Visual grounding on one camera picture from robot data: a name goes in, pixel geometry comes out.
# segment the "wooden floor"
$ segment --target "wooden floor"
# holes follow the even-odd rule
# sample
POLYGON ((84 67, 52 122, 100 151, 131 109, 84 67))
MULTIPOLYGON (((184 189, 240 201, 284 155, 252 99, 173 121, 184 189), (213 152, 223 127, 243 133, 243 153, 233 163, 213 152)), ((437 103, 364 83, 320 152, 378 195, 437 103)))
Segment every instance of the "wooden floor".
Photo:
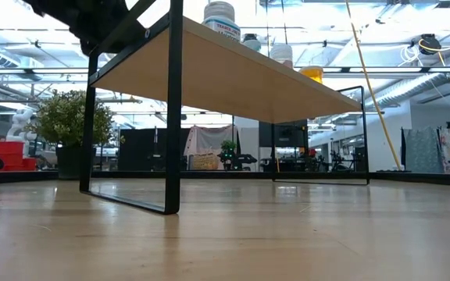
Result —
MULTIPOLYGON (((450 187, 185 180, 179 215, 0 185, 0 280, 450 281, 450 187)), ((93 189, 160 201, 163 182, 93 189)))

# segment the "blue fabric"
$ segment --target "blue fabric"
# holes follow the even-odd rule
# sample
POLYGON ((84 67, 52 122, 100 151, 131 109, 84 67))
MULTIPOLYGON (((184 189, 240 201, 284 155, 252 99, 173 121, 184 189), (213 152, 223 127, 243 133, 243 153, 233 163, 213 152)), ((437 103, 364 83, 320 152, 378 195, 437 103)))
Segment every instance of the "blue fabric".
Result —
POLYGON ((404 129, 405 169, 413 173, 444 173, 437 131, 404 129))

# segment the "white bottle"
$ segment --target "white bottle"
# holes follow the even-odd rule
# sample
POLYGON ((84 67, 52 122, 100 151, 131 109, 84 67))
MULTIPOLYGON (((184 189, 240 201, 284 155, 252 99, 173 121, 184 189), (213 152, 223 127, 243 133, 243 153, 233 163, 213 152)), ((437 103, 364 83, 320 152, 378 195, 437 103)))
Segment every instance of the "white bottle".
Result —
POLYGON ((241 28, 234 21, 234 7, 227 2, 211 2, 204 8, 202 25, 240 42, 241 28))
POLYGON ((270 58, 293 68, 293 49, 288 44, 275 44, 270 50, 270 58))
POLYGON ((259 52, 262 48, 262 44, 258 41, 258 39, 256 39, 256 34, 246 34, 242 44, 257 52, 259 52))

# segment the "shelf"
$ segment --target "shelf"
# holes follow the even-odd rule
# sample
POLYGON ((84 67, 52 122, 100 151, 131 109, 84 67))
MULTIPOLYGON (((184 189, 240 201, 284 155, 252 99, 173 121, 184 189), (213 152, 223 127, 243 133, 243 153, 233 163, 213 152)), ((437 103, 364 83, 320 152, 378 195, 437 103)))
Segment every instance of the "shelf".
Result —
MULTIPOLYGON (((166 28, 93 85, 166 101, 168 48, 166 28)), ((187 18, 182 78, 183 105, 268 123, 362 110, 357 101, 187 18)))

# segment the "potted plant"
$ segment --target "potted plant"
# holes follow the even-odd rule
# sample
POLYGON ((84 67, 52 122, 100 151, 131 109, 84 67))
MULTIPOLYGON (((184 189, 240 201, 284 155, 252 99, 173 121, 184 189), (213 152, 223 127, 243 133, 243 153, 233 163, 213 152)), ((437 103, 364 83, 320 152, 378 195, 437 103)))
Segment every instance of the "potted plant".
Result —
POLYGON ((221 147, 222 152, 218 157, 220 157, 220 161, 223 163, 225 170, 229 171, 235 157, 235 148, 237 145, 232 140, 224 140, 222 141, 221 147))
MULTIPOLYGON (((30 130, 56 145, 59 165, 59 179, 77 180, 80 173, 80 150, 83 143, 85 91, 58 93, 45 99, 37 110, 37 122, 30 130)), ((95 102, 93 144, 107 143, 110 133, 112 112, 99 100, 95 102)))

